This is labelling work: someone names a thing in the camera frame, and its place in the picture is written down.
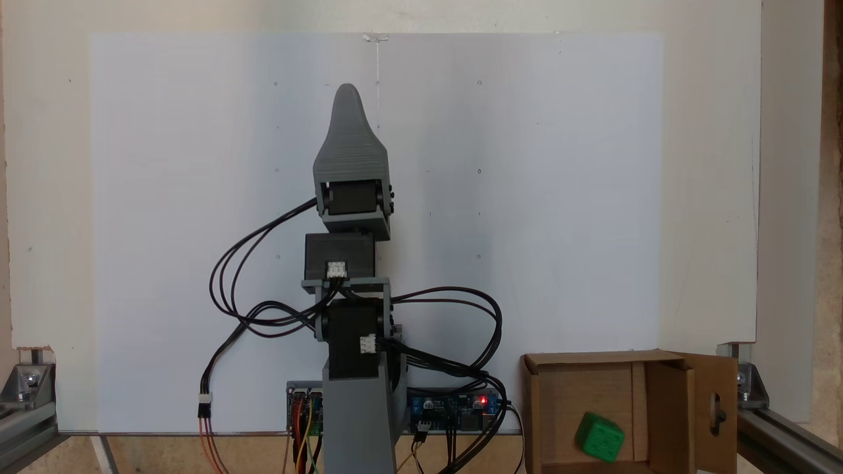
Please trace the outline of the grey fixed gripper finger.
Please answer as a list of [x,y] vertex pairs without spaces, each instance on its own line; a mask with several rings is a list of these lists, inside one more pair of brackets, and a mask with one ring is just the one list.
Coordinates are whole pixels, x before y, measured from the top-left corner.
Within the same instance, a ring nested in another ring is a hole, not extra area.
[[335,163],[387,165],[388,153],[367,119],[358,89],[341,84],[335,93],[328,132],[315,165]]

